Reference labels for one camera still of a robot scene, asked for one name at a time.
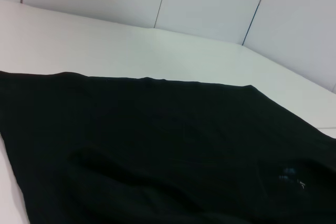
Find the folded shirt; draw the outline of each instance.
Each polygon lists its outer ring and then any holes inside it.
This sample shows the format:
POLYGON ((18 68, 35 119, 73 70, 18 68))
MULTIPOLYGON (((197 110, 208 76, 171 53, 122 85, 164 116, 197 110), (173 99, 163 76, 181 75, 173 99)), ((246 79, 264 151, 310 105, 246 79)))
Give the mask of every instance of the folded shirt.
POLYGON ((31 224, 336 223, 336 142, 252 86, 0 72, 31 224))

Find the black garment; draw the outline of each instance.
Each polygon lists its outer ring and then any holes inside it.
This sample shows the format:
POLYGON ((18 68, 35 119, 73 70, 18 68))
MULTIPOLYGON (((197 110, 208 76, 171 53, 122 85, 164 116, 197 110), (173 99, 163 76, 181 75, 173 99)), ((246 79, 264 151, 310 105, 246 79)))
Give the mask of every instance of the black garment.
POLYGON ((0 72, 31 224, 336 223, 336 143, 252 86, 0 72))

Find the white table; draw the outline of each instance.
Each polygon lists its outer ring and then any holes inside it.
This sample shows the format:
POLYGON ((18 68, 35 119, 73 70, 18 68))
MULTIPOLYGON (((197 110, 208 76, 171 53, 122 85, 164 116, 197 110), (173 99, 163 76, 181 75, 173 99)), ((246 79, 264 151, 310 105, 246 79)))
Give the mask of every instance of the white table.
POLYGON ((336 128, 331 129, 319 129, 323 134, 336 139, 336 128))
MULTIPOLYGON (((325 134, 336 129, 335 94, 240 45, 5 1, 0 70, 252 84, 325 134)), ((2 141, 0 150, 0 223, 28 223, 2 141)))

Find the black t-shirt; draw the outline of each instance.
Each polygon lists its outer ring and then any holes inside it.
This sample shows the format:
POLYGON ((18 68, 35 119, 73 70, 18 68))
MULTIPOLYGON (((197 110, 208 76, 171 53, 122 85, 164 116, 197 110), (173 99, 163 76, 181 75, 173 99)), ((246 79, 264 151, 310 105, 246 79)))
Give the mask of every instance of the black t-shirt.
POLYGON ((252 86, 0 72, 31 224, 336 223, 336 142, 252 86))

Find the black fabric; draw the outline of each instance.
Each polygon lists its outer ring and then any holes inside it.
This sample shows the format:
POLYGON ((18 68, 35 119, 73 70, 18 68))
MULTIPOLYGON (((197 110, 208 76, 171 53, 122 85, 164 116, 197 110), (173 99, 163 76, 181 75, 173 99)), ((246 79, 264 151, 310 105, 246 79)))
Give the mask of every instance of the black fabric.
POLYGON ((336 144, 252 86, 0 72, 31 224, 336 223, 336 144))

